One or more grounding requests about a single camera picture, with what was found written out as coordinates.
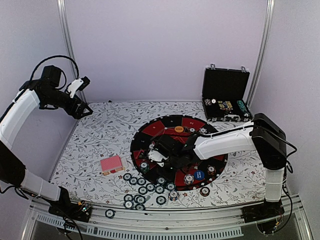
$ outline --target floral pattern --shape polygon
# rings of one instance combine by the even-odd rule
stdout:
[[[141,177],[134,167],[130,144],[145,123],[160,116],[181,114],[206,120],[201,102],[108,102],[91,103],[93,114],[81,119],[55,169],[51,183],[62,186],[75,200],[108,205],[123,205],[126,194],[137,195],[139,185],[123,179],[125,173]],[[218,131],[239,126],[241,122],[213,122]],[[102,175],[100,160],[119,155],[126,169]],[[199,208],[243,204],[263,200],[265,171],[256,151],[230,153],[222,174],[207,185],[210,195],[200,189],[181,191],[179,199],[156,203],[159,194],[148,192],[146,208]]]

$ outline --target circular board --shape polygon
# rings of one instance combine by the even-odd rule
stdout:
[[[156,162],[151,162],[148,158],[150,146],[154,146],[161,135],[169,135],[171,138],[185,144],[188,137],[194,132],[216,133],[218,132],[213,126],[205,121],[183,115],[170,115],[156,118],[143,125],[134,135],[131,142],[131,158],[135,168],[143,175],[143,177],[153,184],[157,184],[159,177],[165,177],[161,174],[161,166]],[[228,155],[214,156],[206,160],[198,160],[181,169],[174,169],[170,172],[170,182],[174,180],[174,184],[178,191],[188,191],[201,188],[217,178],[225,169]],[[141,171],[140,165],[147,162],[149,169],[146,172]],[[213,166],[216,171],[213,175],[208,174],[208,166]],[[187,174],[194,175],[196,171],[202,171],[204,178],[195,179],[190,185],[185,184],[184,177]]]

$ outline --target wall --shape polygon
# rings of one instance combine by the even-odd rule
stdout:
[[[75,58],[92,80],[89,102],[199,101],[204,68],[252,74],[267,1],[66,1]]]
[[[0,113],[2,114],[44,58],[66,54],[56,0],[2,0],[0,7]],[[51,61],[72,79],[66,60]],[[42,67],[36,72],[41,75]],[[63,110],[35,110],[19,132],[12,151],[33,173],[49,179],[75,121]],[[2,189],[7,185],[0,183]],[[0,239],[19,239],[29,201],[12,189],[0,195]]]
[[[314,239],[320,239],[320,1],[275,1],[261,76],[251,110],[267,114],[298,147],[289,158]]]

